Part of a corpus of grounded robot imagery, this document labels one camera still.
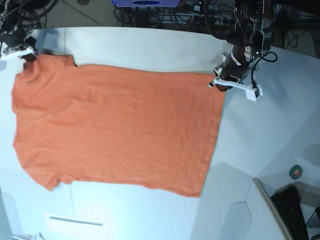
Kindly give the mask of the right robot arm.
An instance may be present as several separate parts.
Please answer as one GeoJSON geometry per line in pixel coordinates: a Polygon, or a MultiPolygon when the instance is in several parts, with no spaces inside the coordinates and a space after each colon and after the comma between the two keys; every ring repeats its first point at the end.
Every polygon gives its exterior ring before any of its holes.
{"type": "Polygon", "coordinates": [[[12,58],[33,62],[39,55],[37,40],[32,37],[36,29],[47,24],[48,13],[57,0],[2,0],[0,2],[0,60],[12,58]]]}

